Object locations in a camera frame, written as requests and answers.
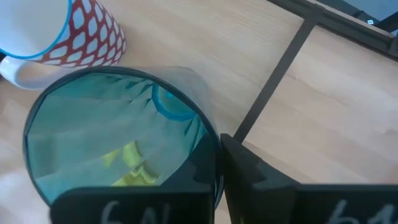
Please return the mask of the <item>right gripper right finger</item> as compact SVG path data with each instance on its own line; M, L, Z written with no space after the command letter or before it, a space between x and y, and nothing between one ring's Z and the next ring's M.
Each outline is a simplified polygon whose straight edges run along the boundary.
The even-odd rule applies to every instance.
M397 186L301 184L228 134L224 191L233 223L397 223Z

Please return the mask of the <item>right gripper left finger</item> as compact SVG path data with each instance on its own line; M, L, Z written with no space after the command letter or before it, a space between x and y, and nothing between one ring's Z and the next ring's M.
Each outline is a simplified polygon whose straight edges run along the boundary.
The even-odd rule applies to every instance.
M211 224L215 220L216 157L220 144L204 135L160 186L82 187L50 207L53 224Z

